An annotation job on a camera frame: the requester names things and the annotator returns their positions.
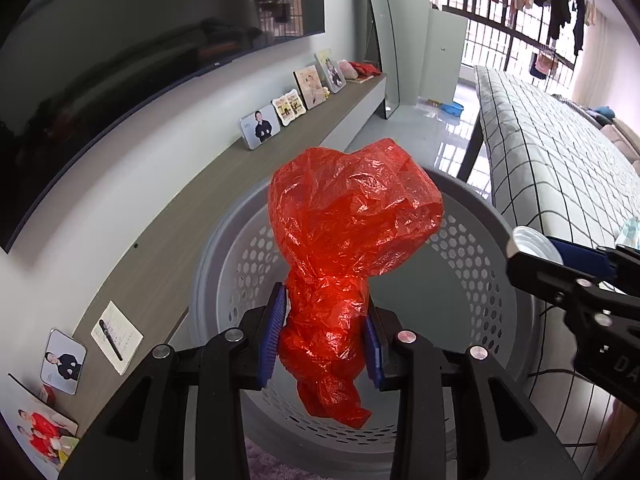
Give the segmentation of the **red plastic bag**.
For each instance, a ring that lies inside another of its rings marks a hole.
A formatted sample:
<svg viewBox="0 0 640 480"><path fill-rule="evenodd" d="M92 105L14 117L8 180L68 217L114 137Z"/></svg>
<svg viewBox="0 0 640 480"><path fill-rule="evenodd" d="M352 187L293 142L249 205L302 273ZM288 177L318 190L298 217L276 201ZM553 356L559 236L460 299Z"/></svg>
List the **red plastic bag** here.
<svg viewBox="0 0 640 480"><path fill-rule="evenodd" d="M274 239L290 270L278 353L309 415L361 428L369 278L398 268L442 224L442 194L395 141L308 148L270 181Z"/></svg>

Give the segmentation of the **grey perforated laundry basket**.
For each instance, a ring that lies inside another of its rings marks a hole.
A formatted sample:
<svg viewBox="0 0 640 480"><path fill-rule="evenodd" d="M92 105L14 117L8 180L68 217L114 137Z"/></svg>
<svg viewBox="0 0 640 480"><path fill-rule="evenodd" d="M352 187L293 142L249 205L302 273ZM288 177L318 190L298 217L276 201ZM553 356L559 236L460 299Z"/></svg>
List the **grey perforated laundry basket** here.
<svg viewBox="0 0 640 480"><path fill-rule="evenodd" d="M538 339L535 300L506 277L510 226L464 182L431 170L442 193L439 231L399 268L371 278L373 303L434 346L461 352L479 344L514 379L529 370ZM191 339L210 338L265 304L288 276L268 216L268 185L260 182L224 214L195 273L189 310ZM390 475L399 396L357 378L370 418L360 429L311 416L293 376L277 365L267 387L242 395L247 437L265 452L322 477L385 479Z"/></svg>

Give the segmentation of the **checkered white tablecloth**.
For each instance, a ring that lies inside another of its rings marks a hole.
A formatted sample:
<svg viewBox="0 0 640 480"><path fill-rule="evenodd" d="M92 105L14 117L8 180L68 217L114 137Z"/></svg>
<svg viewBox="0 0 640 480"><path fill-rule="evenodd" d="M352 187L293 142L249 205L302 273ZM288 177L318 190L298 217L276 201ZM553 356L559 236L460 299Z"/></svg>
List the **checkered white tablecloth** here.
<svg viewBox="0 0 640 480"><path fill-rule="evenodd" d="M639 226L639 178L623 154L548 93L477 66L491 199L512 228L612 248Z"/></svg>

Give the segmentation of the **purple fluffy rug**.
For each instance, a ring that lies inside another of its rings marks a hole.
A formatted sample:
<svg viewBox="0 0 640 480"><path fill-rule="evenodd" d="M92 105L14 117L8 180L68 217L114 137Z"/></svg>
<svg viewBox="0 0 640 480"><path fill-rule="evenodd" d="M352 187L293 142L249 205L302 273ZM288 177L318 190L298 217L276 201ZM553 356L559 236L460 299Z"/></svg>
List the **purple fluffy rug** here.
<svg viewBox="0 0 640 480"><path fill-rule="evenodd" d="M246 457L252 480L312 480L316 474L288 466L266 453L249 438L245 439Z"/></svg>

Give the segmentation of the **wooden tv console shelf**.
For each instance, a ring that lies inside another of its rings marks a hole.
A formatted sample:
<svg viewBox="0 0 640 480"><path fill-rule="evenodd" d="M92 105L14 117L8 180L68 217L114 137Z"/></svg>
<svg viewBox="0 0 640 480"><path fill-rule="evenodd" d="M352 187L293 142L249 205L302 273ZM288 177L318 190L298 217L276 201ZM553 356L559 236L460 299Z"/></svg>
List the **wooden tv console shelf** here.
<svg viewBox="0 0 640 480"><path fill-rule="evenodd" d="M56 406L85 432L124 378L91 337L99 315L116 304L143 335L132 362L168 341L188 313L198 259L215 226L255 184L311 146L344 150L385 99L386 79L349 84L285 127L261 148L234 142L158 214L130 246L90 302L74 337L87 363L74 396Z"/></svg>

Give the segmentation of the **white notepad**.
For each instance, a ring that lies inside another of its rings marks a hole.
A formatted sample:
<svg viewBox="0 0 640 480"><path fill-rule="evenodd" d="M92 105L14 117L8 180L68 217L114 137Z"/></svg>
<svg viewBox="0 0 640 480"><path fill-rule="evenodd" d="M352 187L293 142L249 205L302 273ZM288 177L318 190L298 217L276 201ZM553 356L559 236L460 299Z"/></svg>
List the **white notepad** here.
<svg viewBox="0 0 640 480"><path fill-rule="evenodd" d="M122 358L124 359L122 362L116 359L112 348L106 341L98 323L99 318L104 320L110 330L117 344L117 348L119 348ZM126 315L119 310L113 301L108 303L104 311L99 315L99 318L91 330L91 337L107 358L107 361L113 365L116 372L120 376L124 376L142 343L143 335L138 331L137 327L128 320Z"/></svg>

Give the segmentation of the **black pen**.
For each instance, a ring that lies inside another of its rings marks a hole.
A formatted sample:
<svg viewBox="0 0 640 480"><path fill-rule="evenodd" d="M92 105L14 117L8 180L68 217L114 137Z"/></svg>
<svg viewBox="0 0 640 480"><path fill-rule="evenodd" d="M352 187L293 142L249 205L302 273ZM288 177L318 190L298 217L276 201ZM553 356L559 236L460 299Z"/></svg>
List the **black pen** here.
<svg viewBox="0 0 640 480"><path fill-rule="evenodd" d="M106 341L108 342L108 344L110 345L110 347L112 348L114 355L116 356L116 359L119 360L119 362L122 362L124 359L122 358L122 354L119 351L119 348L117 348L117 344L114 341L114 338L110 332L110 330L108 329L106 323L104 322L104 320L102 320L102 318L99 318L99 326L100 329L102 330L102 333L106 339Z"/></svg>

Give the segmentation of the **red shirts family photo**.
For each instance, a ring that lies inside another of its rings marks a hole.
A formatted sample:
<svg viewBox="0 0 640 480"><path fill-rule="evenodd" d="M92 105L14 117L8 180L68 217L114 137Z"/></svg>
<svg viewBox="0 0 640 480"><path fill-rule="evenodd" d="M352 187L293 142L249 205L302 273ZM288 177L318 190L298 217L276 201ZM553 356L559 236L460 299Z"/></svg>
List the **red shirts family photo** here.
<svg viewBox="0 0 640 480"><path fill-rule="evenodd" d="M77 424L42 402L11 374L1 378L1 415L46 479L57 479L79 442Z"/></svg>

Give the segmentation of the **blue floor basin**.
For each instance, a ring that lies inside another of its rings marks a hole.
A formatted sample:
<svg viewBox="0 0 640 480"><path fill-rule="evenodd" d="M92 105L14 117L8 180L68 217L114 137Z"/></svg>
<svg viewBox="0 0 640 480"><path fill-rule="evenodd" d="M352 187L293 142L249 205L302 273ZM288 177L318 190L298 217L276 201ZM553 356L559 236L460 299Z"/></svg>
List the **blue floor basin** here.
<svg viewBox="0 0 640 480"><path fill-rule="evenodd" d="M464 106L458 102L442 103L439 107L444 113L459 118L464 111Z"/></svg>

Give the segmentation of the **grey cabinet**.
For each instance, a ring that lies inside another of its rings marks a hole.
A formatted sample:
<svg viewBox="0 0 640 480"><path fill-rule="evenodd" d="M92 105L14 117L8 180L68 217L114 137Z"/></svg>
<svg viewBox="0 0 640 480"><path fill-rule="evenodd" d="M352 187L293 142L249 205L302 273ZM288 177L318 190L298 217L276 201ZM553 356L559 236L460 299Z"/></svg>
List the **grey cabinet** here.
<svg viewBox="0 0 640 480"><path fill-rule="evenodd" d="M432 9L427 23L425 55L419 96L449 103L454 99L468 20Z"/></svg>

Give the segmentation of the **red folded cloth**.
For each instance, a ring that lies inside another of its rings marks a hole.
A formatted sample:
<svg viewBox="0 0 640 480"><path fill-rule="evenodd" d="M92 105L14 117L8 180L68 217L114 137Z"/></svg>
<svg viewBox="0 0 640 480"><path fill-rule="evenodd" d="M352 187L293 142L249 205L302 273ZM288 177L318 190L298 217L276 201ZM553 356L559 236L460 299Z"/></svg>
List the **red folded cloth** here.
<svg viewBox="0 0 640 480"><path fill-rule="evenodd" d="M366 81L382 75L382 72L370 63L350 62L349 65L356 74L354 81Z"/></svg>

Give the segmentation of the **leaning grey mirror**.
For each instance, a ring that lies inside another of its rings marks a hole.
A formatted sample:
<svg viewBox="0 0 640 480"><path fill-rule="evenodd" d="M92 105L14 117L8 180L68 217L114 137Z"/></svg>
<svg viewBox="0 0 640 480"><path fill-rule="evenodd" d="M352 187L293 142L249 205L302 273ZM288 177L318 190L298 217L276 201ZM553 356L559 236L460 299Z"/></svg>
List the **leaning grey mirror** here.
<svg viewBox="0 0 640 480"><path fill-rule="evenodd" d="M398 73L397 49L390 0L369 0L371 32L375 34L378 48L376 66L385 75L384 104L378 113L390 119L400 104L400 83Z"/></svg>

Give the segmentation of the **large black television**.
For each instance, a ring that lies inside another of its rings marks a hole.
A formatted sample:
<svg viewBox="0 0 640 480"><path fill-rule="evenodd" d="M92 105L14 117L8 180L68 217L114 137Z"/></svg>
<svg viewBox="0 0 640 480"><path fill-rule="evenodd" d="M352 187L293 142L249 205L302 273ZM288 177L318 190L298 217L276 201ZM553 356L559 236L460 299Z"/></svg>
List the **large black television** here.
<svg viewBox="0 0 640 480"><path fill-rule="evenodd" d="M1 0L1 246L55 182L158 96L324 31L324 0Z"/></svg>

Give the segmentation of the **small man portrait frame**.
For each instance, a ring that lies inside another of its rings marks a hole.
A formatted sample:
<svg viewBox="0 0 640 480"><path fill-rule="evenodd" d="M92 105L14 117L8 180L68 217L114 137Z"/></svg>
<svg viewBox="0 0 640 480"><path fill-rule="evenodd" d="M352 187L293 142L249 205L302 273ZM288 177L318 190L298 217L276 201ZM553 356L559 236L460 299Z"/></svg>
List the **small man portrait frame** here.
<svg viewBox="0 0 640 480"><path fill-rule="evenodd" d="M51 330L43 353L42 382L74 396L87 355L86 348L60 330Z"/></svg>

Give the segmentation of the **man portrait photo frame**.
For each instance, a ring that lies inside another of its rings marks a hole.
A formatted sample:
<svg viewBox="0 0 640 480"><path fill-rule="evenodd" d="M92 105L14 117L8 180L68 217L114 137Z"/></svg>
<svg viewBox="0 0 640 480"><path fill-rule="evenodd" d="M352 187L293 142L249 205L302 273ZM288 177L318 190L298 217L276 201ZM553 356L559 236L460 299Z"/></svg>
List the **man portrait photo frame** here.
<svg viewBox="0 0 640 480"><path fill-rule="evenodd" d="M280 130L280 120L272 104L268 104L240 120L242 137L246 147L254 151Z"/></svg>

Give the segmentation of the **yellow scalloped photo frame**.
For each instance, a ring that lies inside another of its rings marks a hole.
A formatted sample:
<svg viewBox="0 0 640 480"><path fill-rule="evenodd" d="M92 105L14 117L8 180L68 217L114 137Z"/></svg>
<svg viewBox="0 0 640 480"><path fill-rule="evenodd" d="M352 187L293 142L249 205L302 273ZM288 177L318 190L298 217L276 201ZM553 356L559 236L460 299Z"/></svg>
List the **yellow scalloped photo frame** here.
<svg viewBox="0 0 640 480"><path fill-rule="evenodd" d="M271 101L283 127L287 127L295 119L307 113L303 100L298 92L292 89Z"/></svg>

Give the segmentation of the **child photo white frame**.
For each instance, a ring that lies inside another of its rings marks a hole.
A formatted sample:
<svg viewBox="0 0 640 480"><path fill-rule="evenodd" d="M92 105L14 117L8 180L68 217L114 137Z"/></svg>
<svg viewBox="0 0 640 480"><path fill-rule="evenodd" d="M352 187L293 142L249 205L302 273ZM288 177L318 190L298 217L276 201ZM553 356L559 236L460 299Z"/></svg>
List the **child photo white frame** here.
<svg viewBox="0 0 640 480"><path fill-rule="evenodd" d="M322 70L324 78L328 83L329 89L333 93L340 92L346 84L346 79L335 61L333 53L330 49L324 49L317 52L315 55L316 60Z"/></svg>

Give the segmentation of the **baby photo canvas frame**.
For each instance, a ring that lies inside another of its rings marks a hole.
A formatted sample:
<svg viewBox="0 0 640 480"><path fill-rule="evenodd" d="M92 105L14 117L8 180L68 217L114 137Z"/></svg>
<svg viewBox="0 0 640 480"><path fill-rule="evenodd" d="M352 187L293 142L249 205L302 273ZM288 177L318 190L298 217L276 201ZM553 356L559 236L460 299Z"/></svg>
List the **baby photo canvas frame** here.
<svg viewBox="0 0 640 480"><path fill-rule="evenodd" d="M326 102L326 92L324 92L316 66L309 65L296 70L294 77L307 110L312 110Z"/></svg>

